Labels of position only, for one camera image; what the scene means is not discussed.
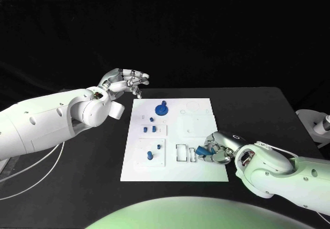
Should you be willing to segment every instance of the table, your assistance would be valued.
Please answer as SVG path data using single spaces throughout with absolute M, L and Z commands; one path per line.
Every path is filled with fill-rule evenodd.
M 144 98 L 210 98 L 217 129 L 262 141 L 299 156 L 321 158 L 282 92 L 273 87 L 144 89 Z M 286 199 L 258 197 L 234 176 L 234 164 L 226 165 L 229 182 L 119 182 L 132 99 L 116 100 L 125 106 L 119 120 L 83 131 L 64 143 L 62 157 L 47 178 L 26 193 L 0 202 L 0 227 L 83 228 L 105 215 L 141 201 L 201 196 L 234 200 L 296 219 L 315 228 L 327 223 L 315 212 Z M 23 155 L 15 171 L 37 161 L 49 150 Z M 7 180 L 0 197 L 26 189 L 46 174 L 59 151 L 27 172 Z

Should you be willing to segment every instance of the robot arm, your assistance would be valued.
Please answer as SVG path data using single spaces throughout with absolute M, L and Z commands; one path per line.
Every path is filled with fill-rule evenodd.
M 276 194 L 330 215 L 330 161 L 299 156 L 286 159 L 268 144 L 247 144 L 224 131 L 207 137 L 204 148 L 196 150 L 200 160 L 227 164 L 234 158 L 236 176 L 258 196 L 271 198 Z
M 96 87 L 24 100 L 2 110 L 0 160 L 53 147 L 99 126 L 108 115 L 119 119 L 124 106 L 113 100 L 124 91 L 141 98 L 136 85 L 148 84 L 148 77 L 134 70 L 113 69 Z

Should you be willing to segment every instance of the peg board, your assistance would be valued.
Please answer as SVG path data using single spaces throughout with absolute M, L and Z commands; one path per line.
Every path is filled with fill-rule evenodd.
M 168 113 L 158 116 L 154 108 L 162 100 Z M 210 99 L 134 99 L 119 180 L 227 181 L 224 165 L 198 160 L 191 153 L 214 131 Z M 177 151 L 177 145 L 184 145 L 185 161 L 177 161 L 178 152 L 184 158 L 183 146 Z M 154 155 L 152 160 L 147 159 L 148 151 Z

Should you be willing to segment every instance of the white cable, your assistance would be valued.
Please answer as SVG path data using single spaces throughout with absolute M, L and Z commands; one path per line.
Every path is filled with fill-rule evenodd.
M 54 162 L 54 164 L 53 164 L 53 166 L 51 166 L 49 172 L 47 172 L 46 175 L 43 176 L 43 178 L 41 178 L 41 179 L 40 179 L 40 180 L 39 180 L 39 181 L 37 181 L 24 191 L 15 193 L 14 195 L 11 195 L 11 196 L 8 196 L 8 197 L 0 198 L 0 200 L 8 199 L 8 198 L 17 196 L 17 195 L 21 194 L 23 192 L 26 192 L 28 189 L 31 189 L 31 188 L 41 182 L 41 180 L 46 178 L 47 174 L 51 172 L 51 170 L 53 170 L 53 168 L 54 168 L 54 165 L 56 165 L 56 163 L 57 163 L 57 161 L 59 161 L 59 159 L 60 159 L 62 151 L 63 151 L 63 144 L 62 144 L 62 149 L 60 149 L 60 154 L 59 154 L 57 160 L 56 160 L 56 162 Z
M 321 216 L 321 214 L 317 212 L 317 214 L 320 215 L 320 217 L 324 219 L 324 221 L 330 224 L 330 222 L 325 220 L 325 218 Z
M 289 154 L 291 156 L 294 156 L 294 157 L 298 157 L 298 155 L 296 154 L 294 154 L 294 153 L 291 153 L 291 152 L 288 152 L 288 151 L 285 151 L 283 149 L 279 149 L 279 148 L 276 148 L 276 147 L 273 147 L 273 146 L 271 146 L 271 145 L 268 145 L 271 148 L 273 148 L 273 149 L 276 149 L 276 150 L 279 150 L 279 151 L 282 151 L 282 152 L 285 152 L 286 154 Z
M 53 147 L 53 150 L 49 152 L 49 154 L 27 168 L 24 168 L 21 171 L 18 171 L 17 173 L 14 173 L 13 175 L 10 175 L 8 177 L 5 177 L 4 179 L 0 180 L 0 182 L 2 182 L 4 180 L 13 178 L 14 176 L 17 176 L 20 173 L 23 173 L 27 169 L 30 169 L 34 165 L 37 165 L 44 159 L 46 157 L 51 154 L 51 152 L 56 150 L 56 148 L 59 147 L 59 144 Z

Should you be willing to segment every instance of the blue cylinder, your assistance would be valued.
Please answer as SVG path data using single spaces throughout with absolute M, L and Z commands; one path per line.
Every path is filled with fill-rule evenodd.
M 151 153 L 151 151 L 148 151 L 148 160 L 152 160 L 152 153 Z
M 155 113 L 157 113 L 158 116 L 162 116 L 162 115 L 167 114 L 168 108 L 167 108 L 167 106 L 165 106 L 165 101 L 161 102 L 161 105 L 157 105 L 157 106 L 155 106 L 154 111 L 155 111 Z
M 196 150 L 196 154 L 197 155 L 213 155 L 211 152 L 209 152 L 203 147 L 197 147 L 197 150 Z

